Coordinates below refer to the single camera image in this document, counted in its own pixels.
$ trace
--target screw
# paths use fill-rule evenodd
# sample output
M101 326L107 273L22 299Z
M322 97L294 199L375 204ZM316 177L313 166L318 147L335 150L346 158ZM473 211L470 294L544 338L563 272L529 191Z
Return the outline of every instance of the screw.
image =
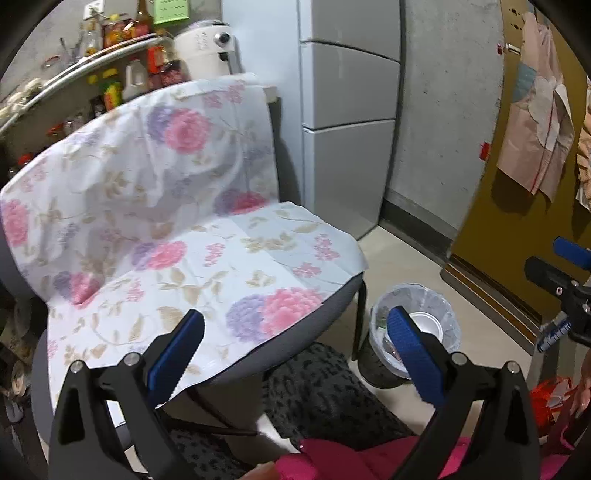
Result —
M138 362L139 362L139 353L137 353L137 352L128 353L123 358L123 363L125 365L127 365L128 367L132 367L132 366L136 365Z
M461 352L452 353L452 362L456 365L466 365L468 363L468 357Z
M517 362L511 360L510 362L507 362L507 370L512 374L518 374L521 368L519 367L519 364Z
M70 372L72 372L73 374L78 373L80 370L82 370L82 367L84 366L84 362L81 360L76 360L75 362L72 362L72 364L70 365Z

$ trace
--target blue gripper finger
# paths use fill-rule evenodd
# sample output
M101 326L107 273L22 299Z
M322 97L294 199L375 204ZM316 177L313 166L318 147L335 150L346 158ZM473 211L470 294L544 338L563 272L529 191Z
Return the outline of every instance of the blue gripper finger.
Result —
M443 374L421 342L419 332L404 308L390 310L388 336L423 401L439 408L445 402Z
M591 271L591 252L586 248L561 236L554 240L553 247L556 255L565 258L584 270Z
M205 334L205 320L197 310L189 310L181 324L147 375L147 398L154 407L170 399Z

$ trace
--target trash can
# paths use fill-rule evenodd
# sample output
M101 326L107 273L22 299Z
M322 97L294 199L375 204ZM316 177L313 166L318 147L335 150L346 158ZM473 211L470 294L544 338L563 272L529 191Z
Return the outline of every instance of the trash can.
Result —
M442 295L416 283L396 285L372 307L368 336L359 353L359 372L377 388L394 388L410 378L386 327L390 310L397 306L408 312L422 332L434 334L448 352L460 348L460 327Z

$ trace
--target pink flower print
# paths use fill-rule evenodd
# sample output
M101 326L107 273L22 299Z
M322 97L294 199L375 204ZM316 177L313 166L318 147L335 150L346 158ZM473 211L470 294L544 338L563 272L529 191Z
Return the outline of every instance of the pink flower print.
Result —
M224 244L211 244L205 247L209 254L205 256L204 267L211 267L217 263L217 259L222 256L223 251L226 249Z
M174 111L164 131L166 144L178 153L201 151L209 138L212 123L199 112L188 108Z
M21 178L20 188L25 193L29 193L33 190L33 182L28 176Z
M223 94L228 102L242 103L242 94L240 92L243 90L244 90L243 84L230 85L228 87L228 89Z
M53 278L53 286L74 308L81 310L95 299L101 284L84 273L60 272Z
M127 300L128 301L140 301L144 296L145 292L140 289L141 282L139 280L135 280L131 284L131 288L127 291Z
M303 262L300 267L292 268L291 271L296 277L300 278L311 278L322 273L320 267L312 265L310 262Z
M265 298L261 331L267 338L278 335L322 304L322 297L311 289L279 288Z
M84 309L94 300L100 289L100 282L84 273L72 275L72 304L77 309Z
M57 352L57 342L55 340L51 340L48 344L47 344L47 359L51 360L56 352Z
M148 260L147 267L155 270L172 267L180 262L186 253L187 245L182 241L157 245Z
M2 202L0 205L2 226L11 247L19 247L27 243L29 233L29 211L18 200Z
M240 215L241 213L254 212L266 204L267 200L260 193L251 191L244 192L234 201L232 213L234 215Z
M334 260L335 258L340 258L340 253L330 248L332 240L328 235L323 233L322 235L318 235L315 240L314 249L316 250L316 258L318 260Z
M206 93L205 95L203 95L202 98L203 98L203 104L207 108L221 108L222 107L220 97L215 92Z
M47 173L45 173L45 169L43 169L45 162L46 160L44 158L37 165L35 165L35 168L33 169L33 179L35 181L43 181L46 179Z

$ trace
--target condiment bottle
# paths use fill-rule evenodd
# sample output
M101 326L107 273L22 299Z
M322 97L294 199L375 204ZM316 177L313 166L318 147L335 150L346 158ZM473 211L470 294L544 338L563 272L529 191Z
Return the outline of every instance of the condiment bottle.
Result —
M105 80L103 85L103 100L107 111L123 103L123 99L121 98L123 88L117 74L117 69L109 69L103 72L103 78Z
M146 0L138 0L138 12L135 16L134 37L149 34L154 27L154 19L148 12Z

